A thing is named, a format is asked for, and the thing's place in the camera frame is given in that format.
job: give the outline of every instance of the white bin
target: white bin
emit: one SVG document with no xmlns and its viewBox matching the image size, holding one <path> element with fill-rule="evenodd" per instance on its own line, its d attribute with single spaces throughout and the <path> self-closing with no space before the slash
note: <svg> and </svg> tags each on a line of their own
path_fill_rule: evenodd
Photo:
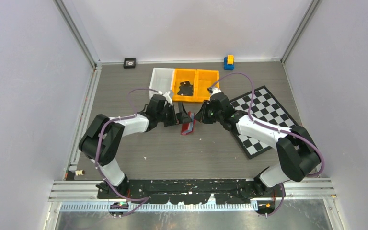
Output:
<svg viewBox="0 0 368 230">
<path fill-rule="evenodd" d="M 163 93 L 173 90 L 174 71 L 175 69 L 171 68 L 153 68 L 149 88 Z M 150 98 L 153 94 L 155 92 L 150 91 Z"/>
</svg>

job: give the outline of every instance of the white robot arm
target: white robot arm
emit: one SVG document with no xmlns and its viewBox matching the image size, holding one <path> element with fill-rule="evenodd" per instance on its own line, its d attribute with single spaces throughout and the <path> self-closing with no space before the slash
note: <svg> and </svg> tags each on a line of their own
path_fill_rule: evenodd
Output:
<svg viewBox="0 0 368 230">
<path fill-rule="evenodd" d="M 257 118 L 251 120 L 246 112 L 236 111 L 229 103 L 228 97 L 219 89 L 211 89 L 210 93 L 210 99 L 203 102 L 201 110 L 194 117 L 195 120 L 204 124 L 220 122 L 226 130 L 253 137 L 278 152 L 280 163 L 266 168 L 254 178 L 253 186 L 257 194 L 264 194 L 275 185 L 288 180 L 299 182 L 321 163 L 312 148 L 281 132 L 281 130 L 293 132 L 313 143 L 305 128 L 297 126 L 290 129 Z M 125 193 L 128 188 L 127 176 L 120 170 L 115 159 L 121 138 L 133 133 L 148 132 L 156 127 L 158 122 L 163 122 L 164 126 L 192 122 L 182 103 L 179 103 L 179 110 L 179 113 L 175 113 L 172 100 L 167 94 L 155 94 L 145 109 L 135 117 L 114 121 L 105 129 L 106 136 L 102 141 L 98 163 L 104 175 L 120 193 Z M 98 134 L 110 119 L 113 118 L 97 115 L 80 141 L 79 149 L 92 161 L 95 159 Z"/>
<path fill-rule="evenodd" d="M 255 138 L 277 150 L 280 163 L 266 168 L 254 178 L 258 193 L 262 194 L 288 180 L 300 182 L 321 163 L 314 149 L 283 132 L 295 133 L 314 143 L 305 128 L 297 126 L 291 129 L 275 126 L 257 118 L 252 120 L 246 112 L 236 111 L 220 89 L 209 90 L 211 96 L 203 102 L 201 110 L 194 117 L 195 120 L 206 124 L 220 122 L 228 131 Z"/>
</svg>

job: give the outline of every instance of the red object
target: red object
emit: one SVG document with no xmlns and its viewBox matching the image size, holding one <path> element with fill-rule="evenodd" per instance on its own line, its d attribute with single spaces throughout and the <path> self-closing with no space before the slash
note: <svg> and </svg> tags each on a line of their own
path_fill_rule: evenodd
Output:
<svg viewBox="0 0 368 230">
<path fill-rule="evenodd" d="M 188 112 L 188 116 L 190 116 L 190 118 L 193 121 L 190 122 L 190 123 L 183 124 L 183 126 L 181 127 L 181 135 L 188 135 L 188 134 L 194 132 L 194 126 L 196 124 L 196 121 L 194 119 L 194 113 Z"/>
</svg>

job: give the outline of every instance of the chessboard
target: chessboard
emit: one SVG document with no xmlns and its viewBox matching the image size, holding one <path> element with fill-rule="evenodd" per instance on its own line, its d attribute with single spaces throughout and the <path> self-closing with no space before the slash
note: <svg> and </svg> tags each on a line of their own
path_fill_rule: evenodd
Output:
<svg viewBox="0 0 368 230">
<path fill-rule="evenodd" d="M 250 105 L 251 94 L 252 91 L 247 92 L 230 100 L 230 103 L 236 110 L 247 112 Z M 265 86 L 259 87 L 254 91 L 251 112 L 254 117 L 273 125 L 290 128 L 297 125 L 296 121 Z M 258 156 L 271 148 L 267 144 L 254 138 L 235 133 L 233 133 L 233 135 L 249 159 Z"/>
</svg>

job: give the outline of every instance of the blue toy block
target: blue toy block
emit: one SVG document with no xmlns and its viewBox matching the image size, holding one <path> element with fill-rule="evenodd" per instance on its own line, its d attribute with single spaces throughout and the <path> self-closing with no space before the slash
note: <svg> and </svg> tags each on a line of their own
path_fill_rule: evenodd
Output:
<svg viewBox="0 0 368 230">
<path fill-rule="evenodd" d="M 223 59 L 223 69 L 224 70 L 233 70 L 233 68 L 235 68 L 235 64 L 233 65 L 228 65 L 228 57 L 225 57 Z"/>
</svg>

